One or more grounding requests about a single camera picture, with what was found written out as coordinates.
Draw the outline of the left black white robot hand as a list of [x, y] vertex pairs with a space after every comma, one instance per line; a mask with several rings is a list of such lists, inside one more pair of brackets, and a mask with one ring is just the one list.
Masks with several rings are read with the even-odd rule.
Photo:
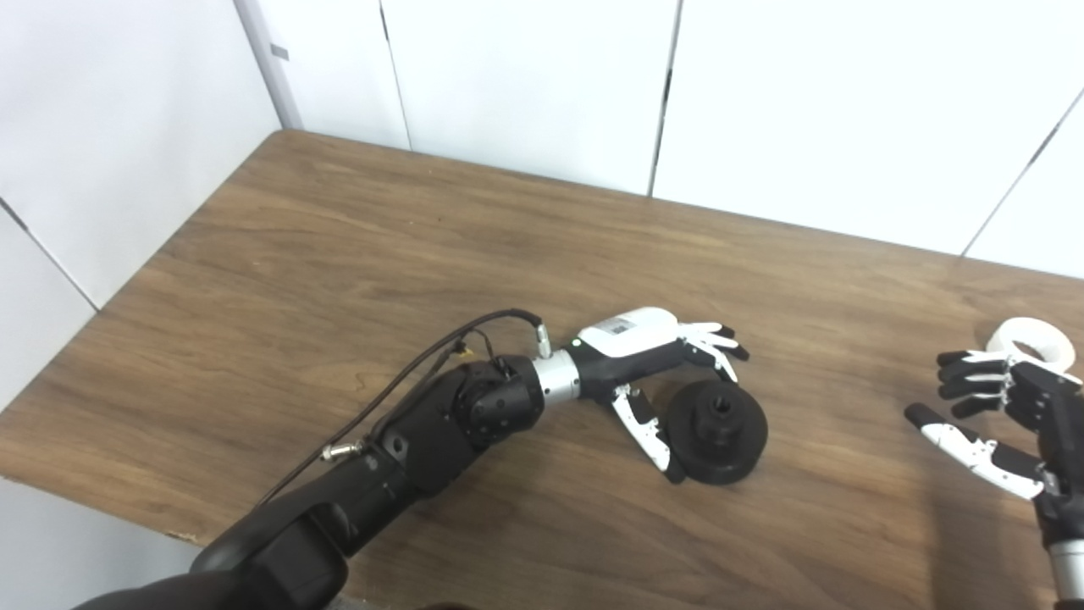
[[[638, 308], [579, 330], [567, 354], [579, 397], [611, 408], [671, 483], [728, 485], [754, 471], [766, 447], [766, 413], [738, 382], [734, 363], [750, 355], [726, 325]], [[710, 378], [683, 386], [657, 412], [638, 382], [684, 364]]]

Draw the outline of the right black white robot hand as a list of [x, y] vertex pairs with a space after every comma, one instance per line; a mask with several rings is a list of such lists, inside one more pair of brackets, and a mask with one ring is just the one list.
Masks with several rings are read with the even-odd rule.
[[[1081, 541], [1081, 380], [1006, 351], [941, 352], [937, 366], [952, 419], [921, 402], [905, 419], [979, 479], [1032, 503], [1044, 548]], [[1035, 434], [1037, 454], [962, 425], [981, 413], [1005, 414]]]

